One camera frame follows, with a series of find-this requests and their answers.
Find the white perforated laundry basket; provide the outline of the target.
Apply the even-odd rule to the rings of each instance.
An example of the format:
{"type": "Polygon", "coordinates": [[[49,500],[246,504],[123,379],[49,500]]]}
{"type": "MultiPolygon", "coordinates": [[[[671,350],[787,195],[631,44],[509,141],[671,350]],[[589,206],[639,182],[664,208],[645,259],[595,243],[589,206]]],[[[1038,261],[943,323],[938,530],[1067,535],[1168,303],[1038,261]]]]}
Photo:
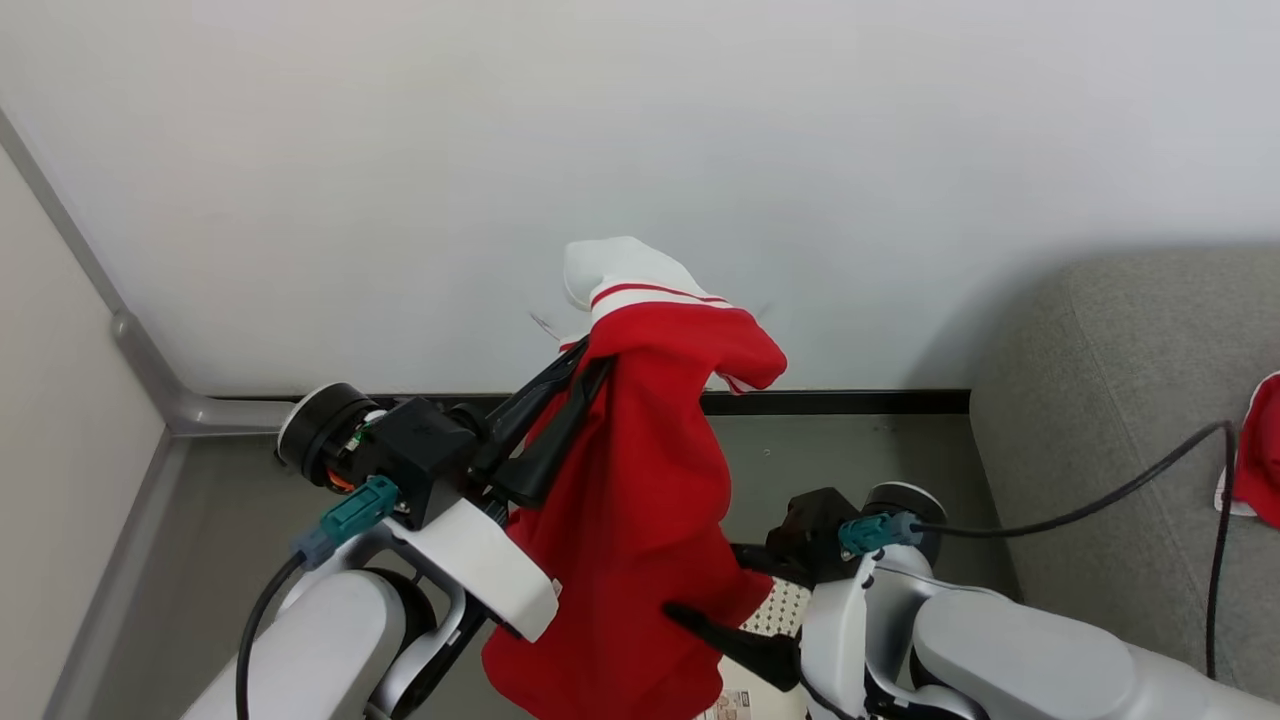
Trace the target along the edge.
{"type": "MultiPolygon", "coordinates": [[[[809,589],[776,579],[768,598],[740,629],[755,635],[794,638],[803,628],[810,597],[809,589]]],[[[692,720],[809,720],[808,694],[801,687],[780,691],[728,657],[719,661],[718,669],[722,691],[692,720]]]]}

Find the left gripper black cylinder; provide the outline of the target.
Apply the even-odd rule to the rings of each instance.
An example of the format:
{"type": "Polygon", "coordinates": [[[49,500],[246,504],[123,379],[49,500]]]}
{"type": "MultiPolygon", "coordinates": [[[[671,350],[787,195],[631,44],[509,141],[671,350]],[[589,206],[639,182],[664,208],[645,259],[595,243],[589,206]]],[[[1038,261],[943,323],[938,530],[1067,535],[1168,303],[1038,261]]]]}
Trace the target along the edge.
{"type": "MultiPolygon", "coordinates": [[[[518,507],[545,503],[614,368],[614,357],[608,356],[593,359],[579,372],[588,346],[588,338],[571,345],[485,418],[489,437],[470,462],[471,478],[492,479],[495,493],[518,507]],[[563,404],[541,432],[511,459],[558,398],[563,404]]],[[[385,405],[353,386],[323,386],[294,405],[278,433],[276,456],[311,484],[351,495],[364,483],[352,469],[352,455],[367,427],[387,413],[385,405]]]]}

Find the red garment white trim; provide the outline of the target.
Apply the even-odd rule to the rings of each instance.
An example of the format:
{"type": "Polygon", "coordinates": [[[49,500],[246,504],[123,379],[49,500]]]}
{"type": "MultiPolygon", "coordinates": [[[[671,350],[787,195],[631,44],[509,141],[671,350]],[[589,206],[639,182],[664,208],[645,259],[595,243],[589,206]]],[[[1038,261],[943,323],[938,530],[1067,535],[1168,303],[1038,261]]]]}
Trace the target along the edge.
{"type": "Polygon", "coordinates": [[[1280,530],[1280,372],[1254,388],[1228,468],[1235,471],[1230,514],[1280,530]]]}

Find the grey wall trim channel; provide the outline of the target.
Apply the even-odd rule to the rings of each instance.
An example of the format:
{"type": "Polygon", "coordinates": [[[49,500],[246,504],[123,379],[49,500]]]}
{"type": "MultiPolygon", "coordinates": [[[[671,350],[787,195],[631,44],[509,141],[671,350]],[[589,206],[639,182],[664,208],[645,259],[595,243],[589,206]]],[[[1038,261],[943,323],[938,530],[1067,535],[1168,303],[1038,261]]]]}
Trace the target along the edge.
{"type": "Polygon", "coordinates": [[[0,109],[0,720],[88,720],[189,439],[283,402],[186,387],[0,109]]]}

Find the red garment white striped collar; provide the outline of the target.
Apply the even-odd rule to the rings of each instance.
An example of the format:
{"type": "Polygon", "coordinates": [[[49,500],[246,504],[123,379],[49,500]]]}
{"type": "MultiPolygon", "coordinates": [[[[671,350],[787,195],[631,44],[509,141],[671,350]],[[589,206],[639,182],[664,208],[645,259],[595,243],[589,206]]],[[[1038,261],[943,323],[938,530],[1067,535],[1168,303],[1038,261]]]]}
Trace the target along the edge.
{"type": "Polygon", "coordinates": [[[722,530],[732,484],[701,396],[714,377],[764,389],[787,360],[753,314],[634,237],[570,243],[563,278],[590,315],[585,360],[614,365],[547,501],[509,523],[559,582],[556,619],[536,641],[494,632],[483,666],[536,720],[695,720],[722,692],[721,653],[666,605],[739,626],[773,587],[722,530]]]}

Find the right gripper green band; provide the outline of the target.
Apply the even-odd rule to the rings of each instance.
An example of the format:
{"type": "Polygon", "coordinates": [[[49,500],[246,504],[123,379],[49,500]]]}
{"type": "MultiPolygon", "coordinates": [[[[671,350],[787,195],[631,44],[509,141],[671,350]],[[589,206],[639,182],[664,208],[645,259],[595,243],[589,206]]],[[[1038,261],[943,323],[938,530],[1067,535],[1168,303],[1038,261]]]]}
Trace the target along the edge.
{"type": "MultiPolygon", "coordinates": [[[[945,506],[925,489],[905,482],[886,482],[874,486],[861,506],[864,515],[911,514],[925,524],[947,523],[945,506]]],[[[929,568],[937,565],[942,539],[929,530],[920,530],[915,544],[929,568]]],[[[737,565],[748,571],[790,583],[801,584],[801,568],[790,559],[773,553],[764,544],[732,543],[737,565]]],[[[699,638],[726,659],[762,679],[778,691],[788,692],[801,684],[799,639],[792,635],[760,635],[737,626],[712,621],[704,612],[681,603],[666,603],[664,615],[690,634],[699,638]]]]}

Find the black baseboard strip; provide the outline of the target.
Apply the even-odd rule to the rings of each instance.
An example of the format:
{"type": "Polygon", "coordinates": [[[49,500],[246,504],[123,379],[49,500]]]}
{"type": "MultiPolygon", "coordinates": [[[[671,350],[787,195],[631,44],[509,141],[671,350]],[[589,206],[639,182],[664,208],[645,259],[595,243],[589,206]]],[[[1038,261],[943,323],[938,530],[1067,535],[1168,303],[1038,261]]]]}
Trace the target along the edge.
{"type": "MultiPolygon", "coordinates": [[[[969,414],[969,389],[804,389],[755,391],[733,395],[728,391],[707,391],[701,410],[708,416],[817,416],[817,415],[957,415],[969,414]]],[[[411,397],[424,397],[443,406],[470,404],[484,413],[497,410],[511,393],[467,395],[374,395],[370,398],[390,406],[411,397]]],[[[302,395],[214,396],[230,401],[270,401],[294,404],[302,395]]]]}

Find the grey fabric sofa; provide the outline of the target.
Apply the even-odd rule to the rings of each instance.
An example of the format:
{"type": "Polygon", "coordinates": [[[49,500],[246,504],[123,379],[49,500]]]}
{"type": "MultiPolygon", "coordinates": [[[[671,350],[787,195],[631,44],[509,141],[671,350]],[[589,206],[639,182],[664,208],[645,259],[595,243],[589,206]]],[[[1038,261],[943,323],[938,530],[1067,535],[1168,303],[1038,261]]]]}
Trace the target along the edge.
{"type": "MultiPolygon", "coordinates": [[[[1280,372],[1280,243],[1078,263],[1004,324],[972,391],[1001,527],[1116,489],[1280,372]]],[[[1009,548],[1028,605],[1204,669],[1220,432],[1112,507],[1009,548]]]]}

